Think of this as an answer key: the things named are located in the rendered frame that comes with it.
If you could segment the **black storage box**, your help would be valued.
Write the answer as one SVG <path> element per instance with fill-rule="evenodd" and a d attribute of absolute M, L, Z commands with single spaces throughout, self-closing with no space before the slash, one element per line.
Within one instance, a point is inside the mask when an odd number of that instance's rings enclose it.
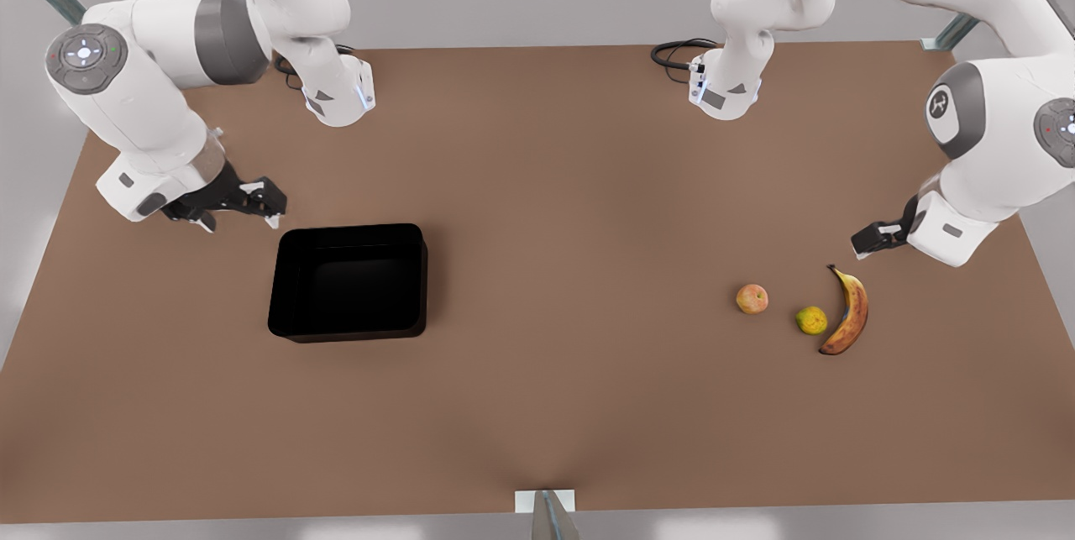
<path fill-rule="evenodd" d="M 427 245 L 413 223 L 281 235 L 266 327 L 296 343 L 413 338 L 427 325 Z"/>

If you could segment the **spotted yellow banana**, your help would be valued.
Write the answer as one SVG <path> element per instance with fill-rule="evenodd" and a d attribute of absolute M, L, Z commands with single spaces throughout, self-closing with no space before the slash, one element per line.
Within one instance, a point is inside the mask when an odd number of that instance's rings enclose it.
<path fill-rule="evenodd" d="M 863 333 L 865 323 L 868 323 L 868 292 L 864 284 L 856 276 L 845 275 L 835 265 L 828 265 L 834 275 L 837 276 L 843 288 L 845 300 L 845 312 L 840 321 L 836 330 L 829 336 L 819 353 L 825 355 L 838 355 L 846 352 L 857 342 L 860 333 Z"/>

